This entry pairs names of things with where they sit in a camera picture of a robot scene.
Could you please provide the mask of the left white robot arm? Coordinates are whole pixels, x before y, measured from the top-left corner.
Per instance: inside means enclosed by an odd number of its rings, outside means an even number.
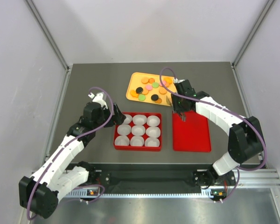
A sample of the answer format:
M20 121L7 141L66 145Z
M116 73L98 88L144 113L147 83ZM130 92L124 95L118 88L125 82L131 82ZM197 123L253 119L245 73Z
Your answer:
M83 115L69 128L57 150L30 177L24 176L19 181L20 206L26 209L29 221L37 216L50 217L72 190L96 181L96 173L85 162L64 174L72 160L95 137L96 131L121 125L126 118L106 91L99 87L96 90L96 94L89 92L91 100L84 107Z

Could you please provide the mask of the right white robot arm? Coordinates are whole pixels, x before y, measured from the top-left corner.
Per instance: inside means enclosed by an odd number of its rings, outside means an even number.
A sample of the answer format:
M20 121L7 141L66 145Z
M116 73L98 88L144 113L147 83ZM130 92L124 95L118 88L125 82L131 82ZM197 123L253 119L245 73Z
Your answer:
M202 176L204 185L218 185L234 168L263 152L266 145L260 122L256 117L240 116L217 103L204 91L196 92L189 80L173 81L173 149L175 151L206 151L210 139L206 124L211 121L228 135L227 152L209 166Z

